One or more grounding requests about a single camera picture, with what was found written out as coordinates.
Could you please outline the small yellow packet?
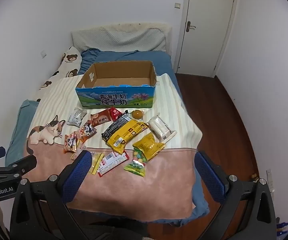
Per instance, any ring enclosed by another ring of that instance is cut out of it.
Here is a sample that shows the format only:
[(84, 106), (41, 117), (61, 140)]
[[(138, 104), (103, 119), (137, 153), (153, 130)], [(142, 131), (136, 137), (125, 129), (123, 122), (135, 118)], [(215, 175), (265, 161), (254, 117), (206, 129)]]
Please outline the small yellow packet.
[(91, 152), (91, 156), (92, 156), (92, 159), (91, 159), (91, 167), (89, 169), (89, 173), (92, 175), (95, 175), (101, 164), (102, 159), (104, 158), (104, 154)]

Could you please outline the panda snack packet orange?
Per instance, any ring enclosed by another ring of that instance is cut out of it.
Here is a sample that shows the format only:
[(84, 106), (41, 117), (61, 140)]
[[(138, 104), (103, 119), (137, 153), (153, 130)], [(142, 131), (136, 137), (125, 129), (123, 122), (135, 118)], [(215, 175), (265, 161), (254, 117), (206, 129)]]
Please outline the panda snack packet orange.
[(77, 131), (66, 134), (64, 139), (64, 153), (75, 153), (79, 143), (79, 134)]

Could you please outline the red white packet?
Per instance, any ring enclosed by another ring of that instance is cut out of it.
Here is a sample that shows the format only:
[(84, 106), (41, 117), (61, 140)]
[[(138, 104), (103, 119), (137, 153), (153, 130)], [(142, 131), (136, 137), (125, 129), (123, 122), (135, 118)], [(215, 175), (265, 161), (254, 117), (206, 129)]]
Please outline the red white packet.
[(126, 152), (123, 152), (122, 154), (111, 152), (102, 159), (97, 173), (100, 177), (102, 177), (127, 160), (129, 160), (129, 156), (126, 154)]

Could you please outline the white grey snack packet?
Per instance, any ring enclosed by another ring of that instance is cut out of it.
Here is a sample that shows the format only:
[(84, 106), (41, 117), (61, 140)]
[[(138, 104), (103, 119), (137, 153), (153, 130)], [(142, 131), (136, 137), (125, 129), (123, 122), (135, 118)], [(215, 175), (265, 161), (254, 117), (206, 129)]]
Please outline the white grey snack packet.
[(87, 111), (75, 108), (73, 112), (70, 114), (66, 124), (69, 126), (80, 127), (84, 117), (87, 115)]

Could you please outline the large yellow black snack bag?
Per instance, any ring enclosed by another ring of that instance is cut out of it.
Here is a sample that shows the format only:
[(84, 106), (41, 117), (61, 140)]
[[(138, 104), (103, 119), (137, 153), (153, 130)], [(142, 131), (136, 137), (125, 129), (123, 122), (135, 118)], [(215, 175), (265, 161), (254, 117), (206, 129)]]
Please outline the large yellow black snack bag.
[(145, 122), (132, 119), (125, 111), (102, 133), (102, 139), (113, 151), (122, 154), (126, 144), (146, 129)]

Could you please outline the brown cake snack packet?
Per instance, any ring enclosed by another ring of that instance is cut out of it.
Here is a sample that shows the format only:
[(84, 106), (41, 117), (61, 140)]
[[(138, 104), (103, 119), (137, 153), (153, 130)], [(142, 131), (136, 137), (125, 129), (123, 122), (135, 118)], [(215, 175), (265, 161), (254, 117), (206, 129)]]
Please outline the brown cake snack packet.
[(111, 116), (108, 109), (90, 115), (91, 124), (93, 127), (111, 121)]

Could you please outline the green candy bag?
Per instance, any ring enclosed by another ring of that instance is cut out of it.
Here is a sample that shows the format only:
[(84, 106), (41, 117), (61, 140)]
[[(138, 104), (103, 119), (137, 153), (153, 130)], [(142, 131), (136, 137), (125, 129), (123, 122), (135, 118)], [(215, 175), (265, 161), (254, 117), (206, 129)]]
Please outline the green candy bag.
[(137, 148), (134, 148), (133, 159), (130, 163), (128, 163), (128, 165), (124, 167), (124, 170), (135, 175), (145, 177), (146, 163), (147, 159), (145, 158), (143, 152)]

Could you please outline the yellow crinkled snack bag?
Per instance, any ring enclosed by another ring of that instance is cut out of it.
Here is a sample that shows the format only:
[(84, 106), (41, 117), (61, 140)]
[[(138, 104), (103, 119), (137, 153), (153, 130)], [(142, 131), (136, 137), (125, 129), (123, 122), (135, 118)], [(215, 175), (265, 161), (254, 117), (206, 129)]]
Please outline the yellow crinkled snack bag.
[(164, 147), (165, 144), (163, 142), (155, 141), (152, 132), (145, 135), (141, 140), (133, 143), (133, 148), (141, 151), (147, 161), (154, 158)]

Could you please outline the clear white snack packet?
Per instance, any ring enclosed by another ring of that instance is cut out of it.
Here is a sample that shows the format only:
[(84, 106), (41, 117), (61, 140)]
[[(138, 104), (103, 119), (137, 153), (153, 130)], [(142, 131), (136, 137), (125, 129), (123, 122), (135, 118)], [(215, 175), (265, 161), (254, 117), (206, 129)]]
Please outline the clear white snack packet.
[(172, 131), (168, 125), (159, 117), (159, 115), (153, 116), (148, 121), (150, 130), (155, 134), (159, 142), (166, 144), (173, 137), (176, 136), (177, 131)]

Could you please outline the red chocolate ball packet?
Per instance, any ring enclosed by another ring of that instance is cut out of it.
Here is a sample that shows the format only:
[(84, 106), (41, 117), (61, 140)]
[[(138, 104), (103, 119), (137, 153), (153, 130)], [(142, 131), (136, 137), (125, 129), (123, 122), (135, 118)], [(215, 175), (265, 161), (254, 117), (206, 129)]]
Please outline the red chocolate ball packet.
[(116, 121), (122, 115), (122, 112), (117, 110), (115, 107), (110, 107), (108, 111), (112, 121)]

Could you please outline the packaged braised egg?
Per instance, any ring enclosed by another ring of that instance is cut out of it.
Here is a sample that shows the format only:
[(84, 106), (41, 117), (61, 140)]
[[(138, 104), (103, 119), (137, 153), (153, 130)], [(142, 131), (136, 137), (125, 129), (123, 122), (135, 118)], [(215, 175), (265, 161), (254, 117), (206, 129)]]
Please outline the packaged braised egg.
[(144, 112), (139, 109), (136, 109), (133, 110), (130, 115), (133, 119), (142, 121), (144, 117)]

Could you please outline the striped cat blanket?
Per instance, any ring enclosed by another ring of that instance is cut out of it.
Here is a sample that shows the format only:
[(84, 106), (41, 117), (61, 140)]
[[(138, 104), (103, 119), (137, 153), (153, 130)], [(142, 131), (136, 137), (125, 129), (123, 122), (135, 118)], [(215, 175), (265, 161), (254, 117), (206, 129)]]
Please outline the striped cat blanket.
[[(56, 115), (59, 121), (67, 120), (75, 108), (81, 108), (75, 91), (81, 78), (66, 77), (51, 86), (37, 107), (30, 130), (49, 123)], [(113, 122), (104, 123), (97, 126), (97, 133), (85, 142), (91, 153), (107, 156), (98, 167), (102, 171), (88, 173), (68, 207), (128, 216), (143, 222), (179, 220), (178, 223), (184, 224), (187, 220), (207, 215), (208, 203), (204, 198), (201, 178), (194, 167), (194, 155), (202, 133), (185, 110), (169, 75), (157, 77), (153, 107), (142, 111), (144, 122), (158, 115), (171, 131), (176, 132), (165, 143), (165, 148), (145, 163), (144, 177), (124, 168), (133, 159), (139, 159), (133, 144), (151, 130), (148, 128), (127, 142), (123, 155), (120, 155), (114, 153), (102, 139), (102, 133)], [(65, 135), (77, 129), (65, 124), (62, 137), (56, 137), (51, 145), (43, 143), (43, 140), (37, 145), (28, 143), (37, 159), (37, 166), (25, 175), (30, 182), (60, 174), (66, 165), (73, 162), (73, 153), (64, 153), (64, 139)]]

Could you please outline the cardboard milk box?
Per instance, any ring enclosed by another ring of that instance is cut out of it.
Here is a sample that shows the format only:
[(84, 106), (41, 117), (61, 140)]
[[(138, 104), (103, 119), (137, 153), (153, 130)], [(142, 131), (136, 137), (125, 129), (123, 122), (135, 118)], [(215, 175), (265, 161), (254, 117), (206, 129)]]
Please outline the cardboard milk box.
[(156, 71), (151, 61), (110, 61), (90, 66), (75, 91), (86, 109), (151, 108)]

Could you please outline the bear print pillow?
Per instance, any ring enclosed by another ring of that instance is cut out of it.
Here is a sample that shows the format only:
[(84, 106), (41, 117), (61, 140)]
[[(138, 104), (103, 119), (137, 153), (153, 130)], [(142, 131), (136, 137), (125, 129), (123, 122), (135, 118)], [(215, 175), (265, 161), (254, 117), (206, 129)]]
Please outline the bear print pillow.
[(82, 56), (80, 52), (71, 46), (63, 55), (59, 68), (40, 87), (33, 97), (33, 101), (40, 102), (42, 97), (62, 78), (74, 77), (81, 68)]

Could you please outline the white pillow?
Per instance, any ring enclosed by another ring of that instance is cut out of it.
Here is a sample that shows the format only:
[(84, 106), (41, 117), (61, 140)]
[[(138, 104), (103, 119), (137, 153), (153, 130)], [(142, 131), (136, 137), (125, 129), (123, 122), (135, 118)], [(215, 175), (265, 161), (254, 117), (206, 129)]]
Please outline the white pillow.
[(109, 24), (71, 32), (80, 52), (90, 48), (102, 51), (163, 51), (171, 55), (171, 31), (164, 23)]

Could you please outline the white door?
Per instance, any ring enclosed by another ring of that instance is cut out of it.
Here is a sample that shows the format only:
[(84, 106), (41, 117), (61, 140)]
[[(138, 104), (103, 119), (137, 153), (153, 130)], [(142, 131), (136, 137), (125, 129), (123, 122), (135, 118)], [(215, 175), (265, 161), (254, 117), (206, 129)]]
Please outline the white door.
[[(237, 0), (184, 0), (174, 62), (177, 74), (214, 77), (232, 29)], [(196, 26), (186, 32), (187, 21)]]

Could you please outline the wall socket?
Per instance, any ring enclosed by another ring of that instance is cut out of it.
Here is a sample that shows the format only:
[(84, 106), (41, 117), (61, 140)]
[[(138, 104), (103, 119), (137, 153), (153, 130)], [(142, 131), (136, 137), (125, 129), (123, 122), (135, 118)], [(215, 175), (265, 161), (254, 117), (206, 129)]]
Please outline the wall socket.
[(266, 170), (266, 178), (267, 178), (266, 181), (267, 181), (270, 193), (271, 193), (271, 197), (273, 199), (274, 198), (275, 189), (274, 189), (274, 186), (273, 186), (273, 178), (272, 178), (271, 169)]

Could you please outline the wall light switch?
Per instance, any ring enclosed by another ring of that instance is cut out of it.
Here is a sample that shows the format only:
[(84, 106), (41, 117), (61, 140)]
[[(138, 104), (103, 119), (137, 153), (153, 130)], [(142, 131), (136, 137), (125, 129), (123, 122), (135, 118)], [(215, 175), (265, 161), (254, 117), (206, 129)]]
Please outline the wall light switch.
[(180, 3), (175, 3), (174, 7), (175, 7), (176, 9), (180, 9), (181, 4), (180, 4)]

